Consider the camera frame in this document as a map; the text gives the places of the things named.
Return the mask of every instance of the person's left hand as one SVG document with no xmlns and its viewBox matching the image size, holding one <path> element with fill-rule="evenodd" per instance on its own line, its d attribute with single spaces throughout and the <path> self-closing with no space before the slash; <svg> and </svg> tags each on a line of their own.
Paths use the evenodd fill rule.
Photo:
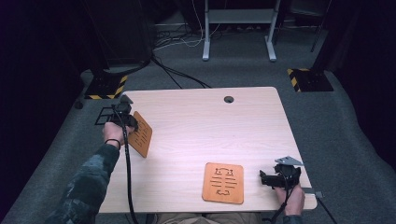
<svg viewBox="0 0 396 224">
<path fill-rule="evenodd" d="M 134 131 L 134 128 L 131 128 L 128 126 L 126 127 L 126 132 L 128 134 L 133 131 Z M 116 139 L 116 140 L 120 141 L 120 143 L 122 145 L 124 145 L 122 128 L 119 125 L 117 125 L 113 122 L 106 122 L 105 127 L 103 128 L 102 132 L 103 132 L 104 141 L 107 141 L 108 139 Z M 116 141 L 108 141 L 107 143 L 110 145 L 113 145 L 115 147 L 120 147 Z"/>
</svg>

